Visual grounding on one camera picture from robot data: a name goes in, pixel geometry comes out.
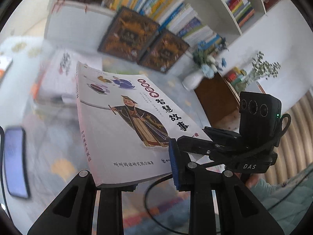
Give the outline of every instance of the white wall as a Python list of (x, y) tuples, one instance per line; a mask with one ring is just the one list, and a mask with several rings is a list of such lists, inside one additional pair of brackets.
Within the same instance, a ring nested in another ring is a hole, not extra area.
[(0, 43), (9, 36), (23, 35), (37, 24), (48, 17), (48, 4), (50, 0), (23, 0), (0, 33)]
[(282, 0), (222, 56), (227, 70), (244, 67), (256, 51), (269, 62), (279, 62), (278, 78), (259, 80), (266, 93), (282, 101), (282, 112), (291, 108), (309, 89), (313, 68), (313, 33), (290, 0)]

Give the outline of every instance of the camera lens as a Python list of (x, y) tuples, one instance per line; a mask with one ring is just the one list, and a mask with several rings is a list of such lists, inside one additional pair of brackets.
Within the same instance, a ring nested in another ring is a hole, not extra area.
[(244, 109), (244, 110), (247, 108), (247, 102), (246, 102), (246, 100), (242, 100), (242, 101), (241, 101), (241, 108)]
[(265, 104), (262, 104), (260, 107), (260, 113), (262, 117), (266, 117), (268, 113), (267, 106)]
[(251, 100), (249, 102), (249, 111), (251, 114), (256, 114), (256, 111), (258, 110), (258, 105), (256, 104), (256, 101)]

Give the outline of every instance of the chinese character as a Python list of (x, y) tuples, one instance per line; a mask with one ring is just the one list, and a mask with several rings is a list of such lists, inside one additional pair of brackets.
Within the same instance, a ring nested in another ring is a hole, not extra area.
[(178, 122), (177, 125), (180, 127), (181, 130), (187, 131), (189, 125), (184, 124), (183, 122)]
[(165, 101), (163, 101), (163, 99), (156, 99), (156, 102), (157, 102), (157, 103), (160, 103), (161, 105), (164, 105), (164, 104), (165, 104)]
[(156, 93), (156, 92), (151, 92), (150, 96), (153, 97), (153, 98), (158, 98), (160, 95), (158, 93)]
[(173, 115), (169, 115), (170, 119), (172, 121), (178, 120), (178, 119), (182, 119), (181, 117), (179, 117), (177, 114), (173, 114)]
[(141, 84), (143, 87), (149, 87), (150, 85), (149, 84), (147, 84), (147, 83), (142, 83)]
[(171, 109), (171, 107), (169, 105), (162, 106), (162, 109), (166, 110), (167, 113), (173, 112), (173, 110)]
[(147, 92), (153, 92), (153, 91), (154, 91), (154, 89), (151, 88), (151, 87), (146, 87), (145, 90), (146, 90)]

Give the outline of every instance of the white vase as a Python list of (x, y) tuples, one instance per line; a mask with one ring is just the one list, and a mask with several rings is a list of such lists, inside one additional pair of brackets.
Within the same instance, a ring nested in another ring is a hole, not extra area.
[(190, 75), (188, 75), (184, 80), (183, 80), (183, 87), (187, 89), (188, 91), (194, 90), (198, 87), (202, 79), (204, 78), (204, 74), (202, 72), (202, 69), (199, 69)]

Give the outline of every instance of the hand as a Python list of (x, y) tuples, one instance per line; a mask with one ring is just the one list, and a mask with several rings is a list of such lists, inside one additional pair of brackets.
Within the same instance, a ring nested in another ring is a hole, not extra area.
[[(241, 177), (241, 173), (235, 173), (238, 178)], [(260, 179), (260, 174), (252, 174), (246, 182), (246, 187), (251, 189), (251, 187), (255, 186)]]

